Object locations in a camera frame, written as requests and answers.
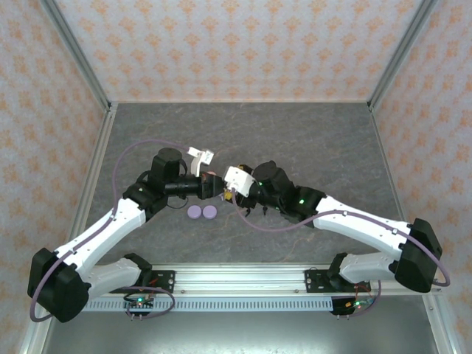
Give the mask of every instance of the orange floral pattern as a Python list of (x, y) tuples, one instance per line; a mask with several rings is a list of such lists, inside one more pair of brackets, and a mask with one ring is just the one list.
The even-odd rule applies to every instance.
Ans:
[(421, 0), (58, 2), (113, 101), (365, 101)]
[[(94, 11), (107, 4), (94, 1)], [(84, 21), (88, 30), (94, 24)], [(103, 60), (108, 57), (97, 50)], [(66, 240), (103, 110), (39, 1), (0, 4), (0, 342), (18, 353), (31, 258)]]
[(472, 4), (441, 1), (375, 111), (406, 216), (431, 221), (443, 244), (464, 348), (472, 348), (471, 73)]

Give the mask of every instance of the purple puck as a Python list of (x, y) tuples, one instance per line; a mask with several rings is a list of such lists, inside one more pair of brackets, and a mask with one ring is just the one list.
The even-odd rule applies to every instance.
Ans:
[(201, 208), (198, 205), (192, 205), (187, 210), (187, 215), (189, 215), (191, 219), (198, 219), (201, 216)]
[(204, 217), (207, 219), (214, 219), (217, 215), (217, 210), (213, 205), (207, 205), (204, 207)]

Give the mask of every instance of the purple round disc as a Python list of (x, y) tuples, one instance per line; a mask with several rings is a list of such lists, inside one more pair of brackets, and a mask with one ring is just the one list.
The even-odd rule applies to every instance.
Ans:
[(204, 217), (207, 219), (214, 219), (217, 213), (218, 212), (213, 205), (207, 205), (204, 207)]
[(189, 215), (191, 219), (198, 219), (201, 215), (201, 208), (198, 205), (192, 205), (187, 210), (187, 215)]

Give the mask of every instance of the patterned wallpaper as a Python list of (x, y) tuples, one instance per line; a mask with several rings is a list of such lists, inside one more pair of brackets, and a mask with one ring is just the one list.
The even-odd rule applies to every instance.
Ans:
[(31, 257), (66, 239), (102, 109), (40, 7), (0, 2), (0, 342), (28, 324)]
[(432, 222), (472, 348), (472, 2), (440, 0), (375, 117), (408, 214)]
[(420, 2), (58, 0), (119, 101), (366, 101)]

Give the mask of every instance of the gray marble surface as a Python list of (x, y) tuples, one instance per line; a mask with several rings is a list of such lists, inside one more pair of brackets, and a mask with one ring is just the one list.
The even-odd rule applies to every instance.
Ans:
[[(367, 105), (362, 103), (159, 103), (120, 104), (111, 131), (88, 224), (112, 205), (111, 173), (130, 144), (161, 138), (216, 152), (207, 170), (223, 175), (229, 165), (257, 165), (273, 159), (298, 185), (322, 190), (340, 201), (387, 218), (399, 218)], [(161, 146), (130, 152), (118, 173), (122, 193), (150, 168)], [(186, 158), (190, 165), (191, 158)], [(170, 200), (178, 205), (180, 199)], [(186, 209), (164, 209), (135, 230), (101, 263), (131, 251), (151, 263), (310, 262), (330, 263), (343, 251), (368, 253), (369, 246), (332, 232), (303, 227), (266, 234), (245, 225), (234, 207), (219, 198), (218, 216), (190, 220)], [(266, 227), (287, 226), (275, 210), (262, 208), (249, 219)]]

